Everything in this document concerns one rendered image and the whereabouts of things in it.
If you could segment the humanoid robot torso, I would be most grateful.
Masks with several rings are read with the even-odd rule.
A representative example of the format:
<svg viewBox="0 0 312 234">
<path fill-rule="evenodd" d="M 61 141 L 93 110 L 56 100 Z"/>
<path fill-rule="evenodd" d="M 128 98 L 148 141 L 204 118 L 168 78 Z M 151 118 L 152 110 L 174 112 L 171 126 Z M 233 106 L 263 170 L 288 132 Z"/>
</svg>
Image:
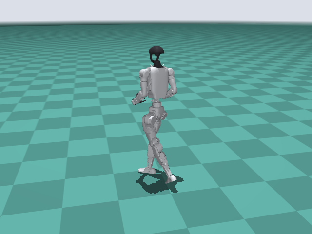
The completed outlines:
<svg viewBox="0 0 312 234">
<path fill-rule="evenodd" d="M 154 65 L 153 65 L 154 66 Z M 156 119 L 160 119 L 164 115 L 164 106 L 161 106 L 160 98 L 166 98 L 168 92 L 168 68 L 156 68 L 150 65 L 150 75 L 148 76 L 148 97 L 153 98 L 152 106 L 149 107 L 149 112 L 154 112 Z M 147 69 L 148 69 L 147 68 Z"/>
</svg>

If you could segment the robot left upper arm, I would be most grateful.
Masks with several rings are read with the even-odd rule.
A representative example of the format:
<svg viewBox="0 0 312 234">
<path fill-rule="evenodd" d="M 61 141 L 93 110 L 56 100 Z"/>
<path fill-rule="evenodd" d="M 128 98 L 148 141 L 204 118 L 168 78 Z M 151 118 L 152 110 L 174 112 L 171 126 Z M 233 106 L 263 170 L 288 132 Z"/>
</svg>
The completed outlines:
<svg viewBox="0 0 312 234">
<path fill-rule="evenodd" d="M 142 91 L 142 98 L 148 96 L 147 86 L 148 86 L 148 76 L 150 75 L 150 69 L 142 69 L 139 72 L 140 86 Z"/>
</svg>

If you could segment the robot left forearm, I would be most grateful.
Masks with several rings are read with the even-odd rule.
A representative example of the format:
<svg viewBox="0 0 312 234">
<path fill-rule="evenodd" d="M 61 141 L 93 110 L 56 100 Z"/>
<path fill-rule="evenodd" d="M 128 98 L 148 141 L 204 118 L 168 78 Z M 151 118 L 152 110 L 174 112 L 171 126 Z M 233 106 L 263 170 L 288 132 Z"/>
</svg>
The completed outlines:
<svg viewBox="0 0 312 234">
<path fill-rule="evenodd" d="M 134 104 L 140 103 L 142 100 L 144 100 L 144 97 L 142 97 L 142 91 L 139 91 L 137 97 L 134 100 L 132 100 L 131 102 L 134 105 Z"/>
</svg>

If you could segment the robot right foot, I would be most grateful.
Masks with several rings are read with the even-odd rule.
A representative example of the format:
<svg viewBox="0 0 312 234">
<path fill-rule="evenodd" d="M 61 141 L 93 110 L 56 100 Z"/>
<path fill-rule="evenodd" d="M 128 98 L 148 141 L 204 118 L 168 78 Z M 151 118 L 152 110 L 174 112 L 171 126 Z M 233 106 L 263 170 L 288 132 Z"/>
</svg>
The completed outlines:
<svg viewBox="0 0 312 234">
<path fill-rule="evenodd" d="M 155 168 L 152 168 L 152 167 L 151 167 L 151 169 L 147 169 L 147 167 L 145 167 L 145 168 L 139 168 L 138 171 L 139 171 L 139 172 L 142 172 L 142 173 L 156 174 Z"/>
</svg>

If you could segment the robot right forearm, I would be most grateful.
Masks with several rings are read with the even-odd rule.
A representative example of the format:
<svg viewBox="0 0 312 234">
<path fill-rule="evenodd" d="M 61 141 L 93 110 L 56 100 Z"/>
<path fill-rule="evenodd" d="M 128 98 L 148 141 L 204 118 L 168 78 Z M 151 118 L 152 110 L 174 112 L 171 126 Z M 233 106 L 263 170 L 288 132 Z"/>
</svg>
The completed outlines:
<svg viewBox="0 0 312 234">
<path fill-rule="evenodd" d="M 174 95 L 174 94 L 173 94 L 173 95 Z M 173 95 L 170 95 L 170 94 L 169 94 L 169 90 L 168 90 L 168 92 L 167 92 L 167 94 L 166 94 L 166 98 L 172 97 Z M 166 98 L 163 98 L 163 99 L 166 99 Z"/>
</svg>

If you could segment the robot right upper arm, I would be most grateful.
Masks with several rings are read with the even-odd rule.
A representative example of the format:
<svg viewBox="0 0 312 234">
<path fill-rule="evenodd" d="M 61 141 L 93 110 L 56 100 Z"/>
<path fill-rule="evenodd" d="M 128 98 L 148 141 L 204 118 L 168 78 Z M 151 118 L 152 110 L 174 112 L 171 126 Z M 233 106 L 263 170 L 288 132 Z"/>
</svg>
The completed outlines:
<svg viewBox="0 0 312 234">
<path fill-rule="evenodd" d="M 169 94 L 173 95 L 177 93 L 177 87 L 176 87 L 176 81 L 175 81 L 175 77 L 174 77 L 174 70 L 172 68 L 168 68 L 169 71 L 169 85 L 171 86 L 171 88 L 169 89 Z"/>
</svg>

